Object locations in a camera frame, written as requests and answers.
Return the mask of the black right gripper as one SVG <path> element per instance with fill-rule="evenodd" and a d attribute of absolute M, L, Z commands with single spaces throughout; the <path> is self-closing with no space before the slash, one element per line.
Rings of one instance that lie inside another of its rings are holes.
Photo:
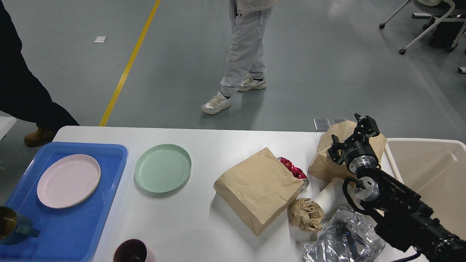
<path fill-rule="evenodd" d="M 378 136 L 380 131 L 376 121 L 370 116 L 363 117 L 358 113 L 354 116 L 357 125 L 349 137 L 350 142 L 342 143 L 338 136 L 332 134 L 328 154 L 334 163 L 344 163 L 350 173 L 358 174 L 363 169 L 378 167 L 379 159 L 368 141 L 371 137 Z"/>

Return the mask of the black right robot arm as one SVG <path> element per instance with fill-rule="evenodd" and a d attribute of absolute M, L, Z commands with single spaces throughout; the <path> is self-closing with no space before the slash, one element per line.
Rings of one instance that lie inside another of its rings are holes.
<path fill-rule="evenodd" d="M 369 139 L 379 135 L 376 121 L 355 114 L 357 125 L 345 141 L 332 135 L 328 153 L 338 165 L 345 164 L 352 174 L 344 179 L 342 191 L 348 204 L 376 222 L 375 233 L 403 252 L 414 247 L 416 254 L 402 258 L 407 262 L 424 255 L 430 262 L 464 262 L 465 241 L 445 229 L 433 209 L 408 186 L 381 170 Z"/>

